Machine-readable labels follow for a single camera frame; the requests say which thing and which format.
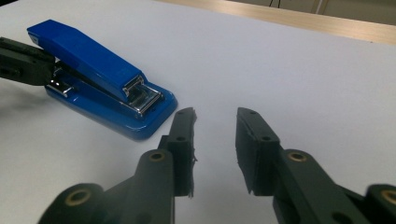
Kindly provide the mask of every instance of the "stapler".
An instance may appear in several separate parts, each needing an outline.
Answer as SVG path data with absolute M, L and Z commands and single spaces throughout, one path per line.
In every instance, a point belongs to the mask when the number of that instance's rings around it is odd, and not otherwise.
M 1 38 L 0 77 L 48 95 L 133 139 L 150 137 L 177 107 L 174 94 L 79 30 L 57 21 L 27 29 L 43 50 Z

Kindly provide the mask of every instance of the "tabletop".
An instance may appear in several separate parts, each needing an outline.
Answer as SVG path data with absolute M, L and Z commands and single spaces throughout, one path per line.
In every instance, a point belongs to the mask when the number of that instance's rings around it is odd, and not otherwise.
M 262 114 L 283 148 L 313 155 L 360 194 L 396 185 L 396 47 L 159 1 L 18 1 L 0 7 L 1 36 L 33 46 L 26 28 L 78 28 L 193 106 L 195 192 L 176 223 L 277 223 L 272 197 L 248 194 L 235 153 L 237 107 Z M 134 141 L 50 98 L 0 80 L 1 223 L 37 223 L 64 189 L 109 189 L 157 148 L 172 117 Z

